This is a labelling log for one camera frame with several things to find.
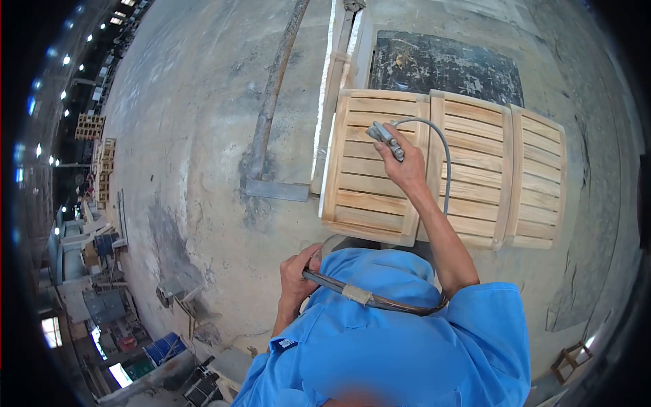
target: wooden pallet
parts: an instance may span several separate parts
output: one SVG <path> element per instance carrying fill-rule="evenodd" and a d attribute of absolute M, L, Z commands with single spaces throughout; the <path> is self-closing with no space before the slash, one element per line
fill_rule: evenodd
<path fill-rule="evenodd" d="M 552 247 L 565 206 L 562 126 L 517 106 L 441 91 L 430 93 L 429 104 L 423 97 L 341 92 L 322 194 L 323 224 L 347 236 L 403 246 L 428 239 L 413 205 L 387 178 L 365 130 L 373 120 L 429 117 L 449 145 L 448 220 L 462 242 L 484 249 Z M 447 164 L 438 134 L 415 123 L 398 129 L 423 151 L 426 182 L 443 209 Z"/>
<path fill-rule="evenodd" d="M 373 139 L 365 133 L 374 120 L 405 115 L 428 118 L 429 96 L 394 91 L 343 90 L 325 175 L 322 222 L 332 231 L 381 242 L 413 246 L 418 213 L 389 180 Z M 398 127 L 428 152 L 429 128 L 423 123 Z"/>

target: metal pipe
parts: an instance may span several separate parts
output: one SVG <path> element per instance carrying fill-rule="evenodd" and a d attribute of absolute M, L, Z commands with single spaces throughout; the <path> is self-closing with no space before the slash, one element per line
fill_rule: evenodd
<path fill-rule="evenodd" d="M 271 123 L 273 122 L 273 114 L 276 110 L 276 101 L 278 100 L 278 93 L 281 90 L 283 83 L 284 71 L 287 68 L 287 61 L 294 46 L 296 33 L 303 20 L 305 9 L 310 0 L 297 0 L 294 5 L 294 12 L 292 13 L 281 43 L 276 52 L 276 58 L 273 64 L 269 67 L 269 79 L 267 80 L 267 87 L 264 89 L 264 101 L 262 109 L 258 115 L 258 121 L 255 124 L 255 133 L 253 134 L 253 154 L 251 155 L 251 168 L 249 170 L 249 178 L 260 180 L 262 179 L 262 167 L 264 165 L 264 156 L 267 153 L 267 144 L 269 144 L 269 132 L 271 131 Z"/>

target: wooden slat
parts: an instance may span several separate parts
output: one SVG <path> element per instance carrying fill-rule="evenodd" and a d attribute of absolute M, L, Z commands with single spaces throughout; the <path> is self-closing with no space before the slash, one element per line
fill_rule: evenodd
<path fill-rule="evenodd" d="M 332 221 L 322 221 L 323 226 L 327 227 L 334 233 L 351 236 L 354 238 L 368 239 L 373 236 L 377 242 L 386 242 L 389 244 L 400 244 L 402 235 L 400 232 L 384 231 L 363 225 L 349 225 L 347 223 L 337 223 Z"/>
<path fill-rule="evenodd" d="M 363 192 L 344 191 L 337 192 L 337 205 L 352 206 L 354 208 L 387 212 L 389 214 L 405 214 L 407 200 L 401 198 L 382 197 Z"/>
<path fill-rule="evenodd" d="M 416 114 L 416 104 L 391 99 L 351 98 L 350 111 L 371 111 L 402 115 L 403 117 Z"/>
<path fill-rule="evenodd" d="M 390 122 L 392 120 L 403 119 L 404 116 L 400 115 L 387 115 L 385 113 L 369 113 L 366 111 L 352 111 L 346 114 L 346 121 L 353 126 L 370 126 L 374 121 L 381 123 Z M 407 122 L 400 124 L 398 130 L 409 130 L 414 132 L 416 130 L 416 122 Z"/>
<path fill-rule="evenodd" d="M 521 202 L 523 204 L 537 206 L 549 210 L 559 210 L 559 199 L 545 193 L 536 191 L 529 191 L 528 189 L 522 190 Z"/>
<path fill-rule="evenodd" d="M 524 145 L 524 154 L 525 158 L 547 164 L 550 167 L 561 169 L 561 157 L 556 154 L 552 154 L 528 144 Z"/>
<path fill-rule="evenodd" d="M 547 223 L 549 225 L 556 225 L 558 212 L 544 208 L 538 208 L 536 206 L 520 205 L 519 218 L 525 221 L 534 221 Z"/>
<path fill-rule="evenodd" d="M 447 177 L 447 167 L 441 166 L 441 182 L 445 183 Z M 466 167 L 464 165 L 452 164 L 452 181 L 471 182 L 493 188 L 502 187 L 502 174 L 493 171 L 487 171 L 481 168 Z"/>
<path fill-rule="evenodd" d="M 541 135 L 535 134 L 530 132 L 527 129 L 522 129 L 522 141 L 525 144 L 532 145 L 535 147 L 540 148 L 541 150 L 548 151 L 552 154 L 557 155 L 558 157 L 561 156 L 561 145 L 556 143 L 555 141 L 552 141 L 550 139 L 547 139 L 545 137 L 542 137 Z"/>
<path fill-rule="evenodd" d="M 344 156 L 382 160 L 382 156 L 373 147 L 373 143 L 356 143 L 355 141 L 344 143 Z"/>
<path fill-rule="evenodd" d="M 439 195 L 445 195 L 445 181 L 441 182 L 439 187 Z M 499 204 L 500 191 L 499 189 L 489 188 L 485 186 L 471 185 L 464 182 L 450 183 L 450 197 L 459 199 L 469 199 L 472 201 L 479 201 L 485 203 Z"/>
<path fill-rule="evenodd" d="M 361 158 L 343 157 L 341 172 L 388 178 L 384 171 L 384 161 L 362 160 Z"/>
<path fill-rule="evenodd" d="M 337 102 L 337 114 L 335 123 L 333 125 L 333 136 L 330 145 L 329 162 L 325 174 L 325 188 L 324 188 L 324 202 L 323 210 L 321 213 L 322 221 L 333 221 L 335 219 L 335 201 L 337 199 L 337 191 L 339 190 L 339 166 L 344 153 L 346 134 L 346 114 L 348 110 L 349 97 L 345 95 L 339 96 Z"/>
<path fill-rule="evenodd" d="M 544 137 L 547 137 L 548 139 L 554 140 L 557 143 L 561 142 L 561 137 L 559 135 L 559 131 L 555 128 L 551 128 L 541 122 L 535 121 L 527 117 L 527 115 L 530 115 L 531 112 L 526 112 L 522 114 L 522 126 L 523 128 L 540 134 Z"/>
<path fill-rule="evenodd" d="M 459 133 L 454 130 L 445 130 L 443 135 L 449 146 L 485 152 L 498 157 L 504 154 L 504 146 L 500 141 L 486 139 L 472 134 Z"/>
<path fill-rule="evenodd" d="M 466 117 L 498 127 L 502 126 L 502 115 L 499 113 L 469 104 L 453 102 L 452 100 L 445 101 L 445 114 Z"/>
<path fill-rule="evenodd" d="M 388 231 L 400 232 L 402 230 L 404 216 L 381 214 L 379 212 L 371 212 L 370 210 L 337 206 L 335 208 L 335 220 L 343 223 L 352 223 L 353 225 L 376 227 Z"/>
<path fill-rule="evenodd" d="M 513 236 L 512 246 L 525 247 L 527 249 L 549 249 L 553 241 L 528 236 Z"/>
<path fill-rule="evenodd" d="M 520 220 L 516 233 L 520 236 L 529 236 L 541 239 L 553 239 L 556 227 L 531 221 Z"/>
<path fill-rule="evenodd" d="M 445 115 L 445 129 L 477 134 L 489 139 L 502 141 L 502 128 L 488 123 L 465 119 L 463 117 Z"/>
<path fill-rule="evenodd" d="M 532 189 L 555 197 L 561 196 L 560 184 L 527 173 L 522 174 L 522 188 Z"/>
<path fill-rule="evenodd" d="M 444 200 L 444 196 L 439 198 L 438 205 L 441 210 L 443 210 Z M 494 222 L 497 220 L 497 206 L 487 203 L 450 198 L 450 201 L 448 202 L 448 214 L 467 216 L 469 218 L 484 219 Z"/>
<path fill-rule="evenodd" d="M 480 219 L 461 218 L 450 215 L 447 217 L 455 232 L 477 234 L 479 236 L 493 237 L 495 222 Z"/>
<path fill-rule="evenodd" d="M 502 159 L 477 151 L 464 150 L 458 147 L 450 147 L 450 159 L 454 164 L 469 165 L 470 167 L 502 171 Z"/>
<path fill-rule="evenodd" d="M 340 173 L 339 188 L 378 193 L 392 197 L 406 197 L 404 192 L 392 180 L 387 178 L 373 178 L 371 176 Z"/>
<path fill-rule="evenodd" d="M 365 143 L 375 142 L 375 140 L 366 134 L 366 130 L 367 127 L 348 126 L 346 128 L 346 140 L 364 141 Z M 402 130 L 401 133 L 411 144 L 415 143 L 415 136 L 413 132 Z"/>
<path fill-rule="evenodd" d="M 400 91 L 378 91 L 376 89 L 346 89 L 346 95 L 352 98 L 383 98 L 416 102 L 419 94 Z"/>
<path fill-rule="evenodd" d="M 559 184 L 561 183 L 561 170 L 528 158 L 523 160 L 522 166 L 525 173 L 539 176 Z"/>
<path fill-rule="evenodd" d="M 554 244 L 558 243 L 561 239 L 563 218 L 565 216 L 565 198 L 567 194 L 567 176 L 568 176 L 568 163 L 567 163 L 567 144 L 565 143 L 565 129 L 563 126 L 558 125 L 559 136 L 561 138 L 561 196 L 559 198 L 559 215 L 557 218 L 556 236 L 554 236 Z"/>

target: concrete floor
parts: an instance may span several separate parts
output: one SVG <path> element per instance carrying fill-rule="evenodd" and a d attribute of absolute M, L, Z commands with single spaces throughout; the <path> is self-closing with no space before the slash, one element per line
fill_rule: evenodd
<path fill-rule="evenodd" d="M 642 144 L 621 68 L 588 14 L 562 1 L 367 3 L 375 30 L 444 36 L 512 58 L 525 107 L 566 129 L 560 244 L 471 251 L 482 282 L 521 288 L 538 378 L 561 348 L 618 318 L 639 261 L 633 179 Z M 265 351 L 278 264 L 329 236 L 317 201 L 241 194 L 266 67 L 293 4 L 157 0 L 105 107 L 105 137 L 118 139 L 111 196 L 124 190 L 123 265 L 140 315 L 162 337 L 174 328 L 158 283 L 203 284 L 210 324 L 193 341 L 200 359 L 230 346 Z M 312 0 L 299 30 L 271 130 L 269 179 L 310 182 L 329 11 L 329 1 Z"/>

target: blue shirt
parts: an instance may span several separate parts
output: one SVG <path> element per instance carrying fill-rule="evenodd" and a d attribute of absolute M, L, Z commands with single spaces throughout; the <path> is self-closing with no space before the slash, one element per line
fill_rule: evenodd
<path fill-rule="evenodd" d="M 410 305 L 431 307 L 439 301 L 431 265 L 404 251 L 343 249 L 327 256 L 320 272 Z M 271 352 L 253 360 L 231 405 L 319 407 L 328 398 L 301 379 L 301 344 L 350 328 L 392 326 L 396 320 L 409 324 L 414 317 L 363 307 L 320 287 L 296 321 L 271 339 Z M 440 312 L 418 318 L 424 318 L 444 340 L 459 348 L 469 365 L 466 379 L 455 391 L 418 406 L 524 404 L 531 386 L 531 357 L 524 310 L 515 285 L 488 283 L 465 287 Z"/>

